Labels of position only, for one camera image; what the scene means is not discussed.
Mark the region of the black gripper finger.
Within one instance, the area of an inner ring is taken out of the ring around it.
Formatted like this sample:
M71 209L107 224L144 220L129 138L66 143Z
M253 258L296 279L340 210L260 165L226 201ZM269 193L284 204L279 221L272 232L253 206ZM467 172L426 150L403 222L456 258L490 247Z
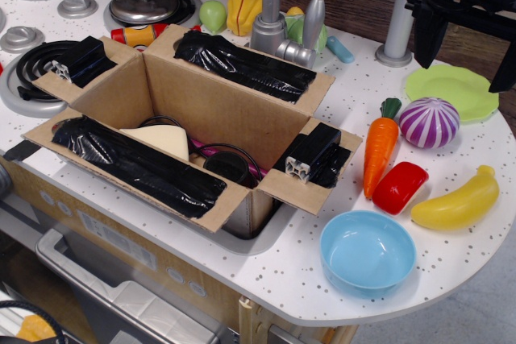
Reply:
M500 30L496 36L509 41L510 45L491 82L490 93L502 93L515 86L515 20L501 15L496 17L497 28Z
M414 58L429 68L437 56L447 31L447 20L429 0L414 6Z

